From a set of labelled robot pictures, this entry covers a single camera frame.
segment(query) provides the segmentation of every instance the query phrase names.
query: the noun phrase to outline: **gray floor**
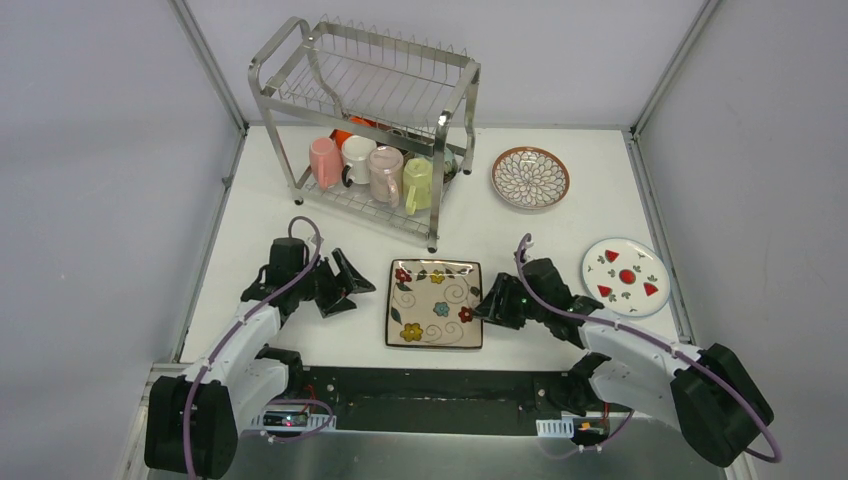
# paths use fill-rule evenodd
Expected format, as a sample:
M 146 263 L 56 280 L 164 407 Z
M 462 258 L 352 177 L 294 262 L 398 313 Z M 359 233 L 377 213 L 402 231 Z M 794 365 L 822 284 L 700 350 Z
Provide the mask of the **gray floor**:
M 603 453 L 552 460 L 573 448 L 564 439 L 333 432 L 291 445 L 243 439 L 228 474 L 235 479 L 320 480 L 720 480 L 678 432 L 633 420 Z M 185 478 L 153 472 L 149 480 Z

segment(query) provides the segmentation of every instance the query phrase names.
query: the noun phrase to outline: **green mug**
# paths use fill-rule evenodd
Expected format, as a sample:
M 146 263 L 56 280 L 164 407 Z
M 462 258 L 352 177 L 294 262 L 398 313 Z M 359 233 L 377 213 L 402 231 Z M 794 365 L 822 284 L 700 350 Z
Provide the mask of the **green mug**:
M 406 214 L 430 208 L 433 186 L 433 164 L 418 157 L 406 163 L 403 169 L 403 196 L 406 198 Z

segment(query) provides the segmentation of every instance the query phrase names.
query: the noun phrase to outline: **blue flower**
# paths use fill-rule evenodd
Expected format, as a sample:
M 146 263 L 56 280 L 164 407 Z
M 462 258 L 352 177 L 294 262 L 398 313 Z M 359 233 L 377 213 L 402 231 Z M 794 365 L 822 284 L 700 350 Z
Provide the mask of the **blue flower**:
M 447 317 L 448 314 L 450 314 L 450 307 L 446 302 L 438 302 L 436 303 L 436 306 L 433 307 L 433 311 L 440 317 Z

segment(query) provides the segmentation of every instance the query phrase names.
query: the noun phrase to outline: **table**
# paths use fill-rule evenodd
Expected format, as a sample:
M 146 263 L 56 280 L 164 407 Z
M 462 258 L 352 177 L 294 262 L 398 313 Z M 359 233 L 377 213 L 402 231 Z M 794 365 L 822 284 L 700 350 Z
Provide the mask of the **table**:
M 279 128 L 295 174 L 306 167 L 309 144 L 329 130 L 323 127 Z M 452 129 L 448 140 L 464 145 L 464 131 Z M 510 207 L 495 192 L 491 166 L 503 151 L 516 146 L 543 148 L 562 160 L 571 187 L 548 210 L 528 212 Z M 562 371 L 585 352 L 553 338 L 534 321 L 514 331 L 485 325 L 483 348 L 434 351 L 385 346 L 389 265 L 395 258 L 438 258 L 481 263 L 484 293 L 498 272 L 515 273 L 513 253 L 522 235 L 533 234 L 530 255 L 550 257 L 573 293 L 586 295 L 580 277 L 585 251 L 607 237 L 626 237 L 652 245 L 630 167 L 624 138 L 613 130 L 477 129 L 472 175 L 458 175 L 442 207 L 439 250 L 430 255 L 414 237 L 358 218 L 346 217 L 309 202 L 296 206 L 264 128 L 250 129 L 230 198 L 203 279 L 181 361 L 199 358 L 232 321 L 241 292 L 268 261 L 273 239 L 285 237 L 296 215 L 312 218 L 325 239 L 322 253 L 344 250 L 352 264 L 377 287 L 353 298 L 357 309 L 322 319 L 304 303 L 285 324 L 272 346 L 296 350 L 305 365 L 430 369 Z M 304 223 L 295 235 L 309 236 Z M 638 320 L 654 333 L 677 339 L 668 305 Z

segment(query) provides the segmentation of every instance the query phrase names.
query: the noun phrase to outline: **white mug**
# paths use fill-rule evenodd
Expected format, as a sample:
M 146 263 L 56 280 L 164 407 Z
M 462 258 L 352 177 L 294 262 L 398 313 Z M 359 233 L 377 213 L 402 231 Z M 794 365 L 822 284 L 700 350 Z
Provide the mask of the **white mug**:
M 350 187 L 354 183 L 365 185 L 369 182 L 368 155 L 377 148 L 377 142 L 370 138 L 353 135 L 342 144 L 344 170 L 342 183 Z

